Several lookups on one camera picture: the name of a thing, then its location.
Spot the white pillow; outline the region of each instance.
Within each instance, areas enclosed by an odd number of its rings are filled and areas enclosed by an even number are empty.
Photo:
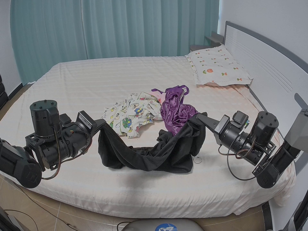
[[[186,58],[198,85],[228,86],[251,83],[252,77],[224,45],[190,52]]]

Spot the teal curtain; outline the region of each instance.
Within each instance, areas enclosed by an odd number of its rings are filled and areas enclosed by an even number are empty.
[[[217,32],[219,0],[11,0],[22,82],[59,62],[183,56]]]
[[[11,0],[10,24],[23,84],[60,62],[87,59],[81,0]]]

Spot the mattress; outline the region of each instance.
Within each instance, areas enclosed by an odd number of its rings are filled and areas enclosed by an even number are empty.
[[[29,106],[38,100],[56,100],[60,114],[67,113],[73,121],[81,110],[93,119],[99,119],[104,107],[125,99],[130,93],[153,88],[165,90],[176,85],[189,87],[184,103],[193,105],[199,112],[206,111],[217,120],[223,114],[232,117],[241,110],[254,121],[261,110],[243,85],[196,86],[185,57],[83,60],[57,64],[34,83],[1,120],[1,138],[14,145],[26,145],[24,137],[34,131]],[[122,139],[134,147],[153,146],[160,129],[165,129],[164,122],[154,121],[140,128],[140,137]],[[282,142],[277,133],[273,142],[278,146]],[[98,155],[97,134],[87,154],[62,164],[56,178],[42,180],[32,190],[76,207],[112,216],[207,218],[231,213],[238,215],[273,197],[283,205],[295,184],[293,163],[270,189],[261,188],[256,179],[235,179],[228,170],[226,157],[218,153],[218,145],[209,130],[198,156],[202,162],[194,163],[192,171],[187,174],[145,172],[127,167],[111,169],[103,166]],[[252,176],[253,166],[245,160],[231,156],[229,161],[237,176]],[[43,176],[52,174],[46,171]]]

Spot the headboard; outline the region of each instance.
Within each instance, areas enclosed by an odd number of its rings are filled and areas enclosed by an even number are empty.
[[[271,39],[229,21],[224,44],[253,77],[251,93],[278,118],[285,136],[301,108],[307,107],[308,64]]]

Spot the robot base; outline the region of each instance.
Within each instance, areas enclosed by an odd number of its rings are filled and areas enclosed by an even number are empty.
[[[175,219],[144,219],[126,225],[122,231],[204,231],[199,224],[185,218]]]

